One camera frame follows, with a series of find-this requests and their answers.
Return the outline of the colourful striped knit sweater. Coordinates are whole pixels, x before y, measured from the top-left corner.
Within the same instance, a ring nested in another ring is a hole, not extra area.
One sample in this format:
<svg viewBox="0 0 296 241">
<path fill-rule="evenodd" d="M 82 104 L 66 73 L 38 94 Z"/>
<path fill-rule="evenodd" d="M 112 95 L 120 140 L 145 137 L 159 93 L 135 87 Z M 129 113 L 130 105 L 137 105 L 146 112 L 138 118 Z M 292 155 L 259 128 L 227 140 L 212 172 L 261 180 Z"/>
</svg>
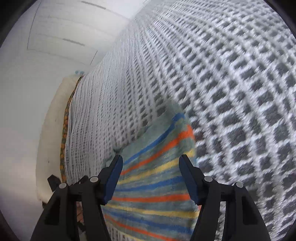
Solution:
<svg viewBox="0 0 296 241">
<path fill-rule="evenodd" d="M 180 173 L 183 154 L 195 160 L 195 137 L 184 112 L 170 102 L 121 151 L 121 175 L 102 207 L 112 240 L 190 239 L 199 210 Z"/>
</svg>

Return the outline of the white wardrobe doors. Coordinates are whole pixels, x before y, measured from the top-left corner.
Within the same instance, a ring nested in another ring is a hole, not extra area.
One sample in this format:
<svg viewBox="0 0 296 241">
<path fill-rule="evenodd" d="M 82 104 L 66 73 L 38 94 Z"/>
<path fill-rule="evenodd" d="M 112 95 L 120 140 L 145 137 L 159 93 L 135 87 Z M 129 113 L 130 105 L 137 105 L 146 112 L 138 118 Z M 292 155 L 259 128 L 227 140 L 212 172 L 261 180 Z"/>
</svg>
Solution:
<svg viewBox="0 0 296 241">
<path fill-rule="evenodd" d="M 147 1 L 38 1 L 27 49 L 92 66 Z"/>
</svg>

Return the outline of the cream padded headboard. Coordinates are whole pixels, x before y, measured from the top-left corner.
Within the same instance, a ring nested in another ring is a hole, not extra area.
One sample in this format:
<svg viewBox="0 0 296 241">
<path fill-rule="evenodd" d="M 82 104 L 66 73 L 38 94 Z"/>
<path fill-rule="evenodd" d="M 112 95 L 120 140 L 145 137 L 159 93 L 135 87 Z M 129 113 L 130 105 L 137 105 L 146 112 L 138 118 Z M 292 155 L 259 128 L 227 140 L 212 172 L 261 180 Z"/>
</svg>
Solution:
<svg viewBox="0 0 296 241">
<path fill-rule="evenodd" d="M 51 101 L 42 126 L 37 152 L 36 188 L 38 199 L 44 203 L 47 203 L 52 196 L 47 179 L 51 175 L 61 178 L 60 149 L 64 113 L 79 78 L 80 76 L 75 74 L 63 78 Z"/>
</svg>

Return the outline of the orange floral green bedsheet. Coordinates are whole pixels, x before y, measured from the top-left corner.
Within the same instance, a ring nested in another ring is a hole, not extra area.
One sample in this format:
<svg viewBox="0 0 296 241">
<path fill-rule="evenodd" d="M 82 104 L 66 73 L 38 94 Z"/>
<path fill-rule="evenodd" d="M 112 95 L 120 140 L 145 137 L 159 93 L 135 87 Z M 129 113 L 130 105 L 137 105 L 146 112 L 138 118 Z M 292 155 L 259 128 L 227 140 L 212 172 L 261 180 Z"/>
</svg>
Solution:
<svg viewBox="0 0 296 241">
<path fill-rule="evenodd" d="M 65 174 L 65 148 L 66 148 L 66 139 L 67 139 L 67 133 L 68 133 L 68 116 L 69 116 L 69 110 L 70 110 L 70 104 L 72 101 L 72 98 L 74 96 L 74 93 L 77 89 L 77 86 L 79 82 L 81 81 L 83 77 L 79 77 L 77 80 L 77 83 L 75 85 L 74 90 L 72 91 L 64 111 L 64 118 L 63 118 L 63 129 L 62 129 L 62 141 L 61 141 L 61 149 L 60 149 L 60 173 L 61 173 L 61 179 L 62 182 L 66 182 L 66 174 Z"/>
</svg>

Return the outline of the white grey checkered blanket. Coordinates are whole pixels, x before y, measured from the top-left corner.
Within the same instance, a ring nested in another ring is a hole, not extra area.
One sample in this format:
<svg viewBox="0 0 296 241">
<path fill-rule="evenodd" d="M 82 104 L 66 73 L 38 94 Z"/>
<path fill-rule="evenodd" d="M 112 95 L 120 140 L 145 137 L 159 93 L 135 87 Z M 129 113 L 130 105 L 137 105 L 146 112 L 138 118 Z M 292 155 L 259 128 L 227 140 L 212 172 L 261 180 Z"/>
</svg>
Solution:
<svg viewBox="0 0 296 241">
<path fill-rule="evenodd" d="M 68 184 L 95 176 L 175 102 L 193 165 L 242 182 L 272 240 L 295 221 L 295 37 L 264 1 L 151 1 L 79 82 Z"/>
</svg>

